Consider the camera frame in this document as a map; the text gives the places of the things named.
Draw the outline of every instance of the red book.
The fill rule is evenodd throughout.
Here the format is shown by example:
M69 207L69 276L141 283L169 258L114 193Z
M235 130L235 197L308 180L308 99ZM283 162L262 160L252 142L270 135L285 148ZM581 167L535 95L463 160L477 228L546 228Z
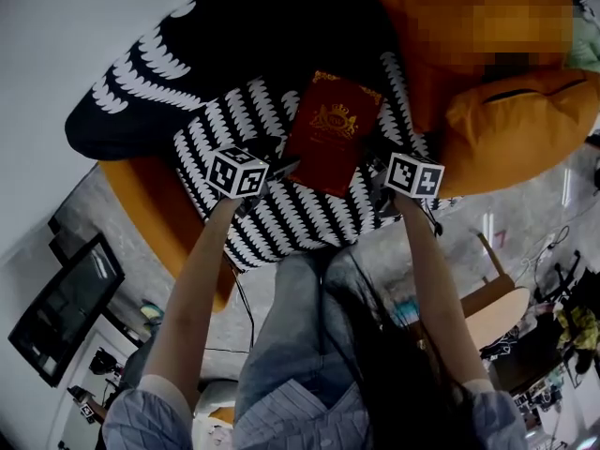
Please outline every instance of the red book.
M317 71L302 96L284 157L300 157L290 179L343 198L364 155L382 96L365 86Z

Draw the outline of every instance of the black cable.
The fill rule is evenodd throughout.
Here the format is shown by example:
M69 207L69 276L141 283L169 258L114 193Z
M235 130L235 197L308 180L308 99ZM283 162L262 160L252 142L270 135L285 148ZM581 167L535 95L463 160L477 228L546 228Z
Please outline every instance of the black cable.
M104 403L106 402L106 391L109 389L109 385L111 384L111 382L108 381L108 379L106 380L106 386L104 387L104 393L102 394L102 404L100 405L101 407L104 407Z
M246 352L245 350L213 349L210 347L206 347L205 350L210 350L213 352L225 352L225 353L245 353L245 354L249 353L249 352Z
M533 282L535 283L536 289L538 289L540 287L537 282L537 267L539 266L540 261L542 260L542 257L544 256L544 253L546 252L546 250L553 250L556 246L558 246L559 244L564 242L564 240L566 240L566 237L569 236L570 231L571 231L571 228L568 225L565 225L564 227L562 227L561 230L559 231L559 234L556 236L556 238L554 240L552 240L552 242L550 242L550 244L547 247L543 248L542 251L540 252L540 254L538 255L538 257L535 259L535 263L533 264Z
M554 424L554 431L552 432L552 437L550 438L550 450L552 449L552 445L556 442L556 432L559 429L559 423L561 422L561 415L563 415L563 411L559 412L559 416L556 418L556 424Z
M251 326L250 349L252 350L254 348L254 317L252 316L252 310L250 309L250 304L248 303L248 299L246 297L246 293L244 292L244 289L242 288L242 284L240 283L240 280L237 278L237 275L235 274L235 270L233 270L233 265L229 261L229 259L227 261L228 261L230 269L232 270L233 278L235 278L235 285L237 286L237 291L240 292L240 298L242 299L242 303L244 304L244 307L246 308L247 317L250 319L250 326Z
M421 209L421 211L425 214L425 216L427 217L427 219L429 220L429 222L433 226L433 234L436 237L442 236L442 234L443 234L443 226L434 217L433 212L431 211L431 208L429 208L429 203L428 203L427 199L423 199L423 203L425 204L425 208L423 208L423 206L421 206L421 204L419 204L418 201L415 201L415 203Z

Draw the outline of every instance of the long black hair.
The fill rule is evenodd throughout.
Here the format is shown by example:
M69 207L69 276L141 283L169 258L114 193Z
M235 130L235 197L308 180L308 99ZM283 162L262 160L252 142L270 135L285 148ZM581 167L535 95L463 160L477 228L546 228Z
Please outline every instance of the long black hair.
M420 345L402 322L396 322L360 267L356 290L327 284L352 329L354 356L344 354L369 415L366 443L382 448L482 448L473 428L473 400L454 381L435 344Z

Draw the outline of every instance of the orange sofa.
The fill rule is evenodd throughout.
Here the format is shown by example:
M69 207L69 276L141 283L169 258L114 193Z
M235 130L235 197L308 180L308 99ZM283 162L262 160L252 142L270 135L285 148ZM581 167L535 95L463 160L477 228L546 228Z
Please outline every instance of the orange sofa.
M158 157L100 161L99 166L143 239L177 278L204 225L175 171ZM223 256L214 312L227 306L233 271Z

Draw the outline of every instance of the blue striped shirt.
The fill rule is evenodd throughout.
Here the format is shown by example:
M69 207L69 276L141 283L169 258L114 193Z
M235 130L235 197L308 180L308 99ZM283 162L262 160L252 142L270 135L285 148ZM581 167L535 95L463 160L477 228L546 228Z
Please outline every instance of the blue striped shirt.
M473 424L487 450L525 450L525 425L504 392L487 381L465 386L474 395ZM183 395L164 381L124 392L104 423L109 450L191 449L191 412ZM354 383L331 409L294 380L255 403L233 430L236 449L350 450L363 448L368 413Z

